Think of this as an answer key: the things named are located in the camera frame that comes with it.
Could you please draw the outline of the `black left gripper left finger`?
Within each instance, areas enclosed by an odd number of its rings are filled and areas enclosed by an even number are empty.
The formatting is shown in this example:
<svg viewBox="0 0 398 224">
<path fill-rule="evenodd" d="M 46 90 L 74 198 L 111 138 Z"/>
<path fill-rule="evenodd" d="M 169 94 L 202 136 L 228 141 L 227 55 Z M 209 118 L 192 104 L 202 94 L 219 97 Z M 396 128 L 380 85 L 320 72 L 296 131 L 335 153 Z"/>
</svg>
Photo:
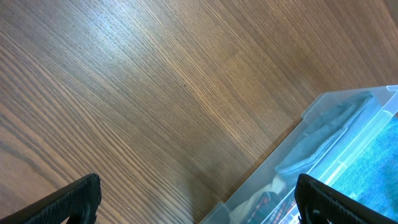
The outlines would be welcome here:
<svg viewBox="0 0 398 224">
<path fill-rule="evenodd" d="M 1 219 L 2 224 L 94 224 L 101 203 L 98 174 L 88 174 L 39 201 Z"/>
</svg>

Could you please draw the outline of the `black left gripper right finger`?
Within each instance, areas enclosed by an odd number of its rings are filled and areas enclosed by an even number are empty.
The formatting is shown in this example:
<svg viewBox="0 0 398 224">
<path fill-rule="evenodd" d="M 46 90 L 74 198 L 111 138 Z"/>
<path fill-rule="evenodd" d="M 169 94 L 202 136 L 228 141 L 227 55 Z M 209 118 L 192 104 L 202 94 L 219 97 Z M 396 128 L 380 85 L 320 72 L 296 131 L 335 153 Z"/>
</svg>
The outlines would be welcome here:
<svg viewBox="0 0 398 224">
<path fill-rule="evenodd" d="M 300 224 L 397 224 L 307 174 L 294 191 Z"/>
</svg>

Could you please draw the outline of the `red plaid shirt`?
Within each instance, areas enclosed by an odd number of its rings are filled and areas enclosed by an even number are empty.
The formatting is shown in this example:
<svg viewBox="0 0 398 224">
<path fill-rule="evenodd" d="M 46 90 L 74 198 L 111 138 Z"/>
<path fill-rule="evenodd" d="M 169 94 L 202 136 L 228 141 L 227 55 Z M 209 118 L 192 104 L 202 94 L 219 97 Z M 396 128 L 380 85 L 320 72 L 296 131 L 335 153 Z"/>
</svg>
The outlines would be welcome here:
<svg viewBox="0 0 398 224">
<path fill-rule="evenodd" d="M 254 208 L 243 220 L 243 223 L 280 223 L 295 205 L 295 199 L 292 194 L 282 200 L 282 197 L 274 192 L 264 192 Z"/>
</svg>

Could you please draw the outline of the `blue jeans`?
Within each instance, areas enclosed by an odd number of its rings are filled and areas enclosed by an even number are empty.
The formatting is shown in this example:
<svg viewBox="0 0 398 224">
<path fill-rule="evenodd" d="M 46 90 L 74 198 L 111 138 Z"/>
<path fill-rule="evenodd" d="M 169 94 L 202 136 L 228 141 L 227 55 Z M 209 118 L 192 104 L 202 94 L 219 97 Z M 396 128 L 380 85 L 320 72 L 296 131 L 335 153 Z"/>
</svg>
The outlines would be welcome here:
<svg viewBox="0 0 398 224">
<path fill-rule="evenodd" d="M 289 187 L 308 174 L 397 220 L 397 118 L 357 93 L 311 122 L 275 171 Z"/>
</svg>

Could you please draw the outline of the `cream cloth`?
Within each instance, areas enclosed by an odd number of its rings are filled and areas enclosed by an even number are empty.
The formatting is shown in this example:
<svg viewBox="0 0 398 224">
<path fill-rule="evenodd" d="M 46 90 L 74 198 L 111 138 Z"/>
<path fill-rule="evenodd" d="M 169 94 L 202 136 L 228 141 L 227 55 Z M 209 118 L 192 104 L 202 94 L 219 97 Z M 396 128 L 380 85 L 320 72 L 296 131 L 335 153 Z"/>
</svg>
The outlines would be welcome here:
<svg viewBox="0 0 398 224">
<path fill-rule="evenodd" d="M 249 212 L 257 205 L 263 194 L 278 195 L 286 188 L 286 183 L 279 175 L 276 175 L 272 182 L 255 192 L 249 199 L 238 205 L 230 214 L 230 223 L 241 223 Z"/>
</svg>

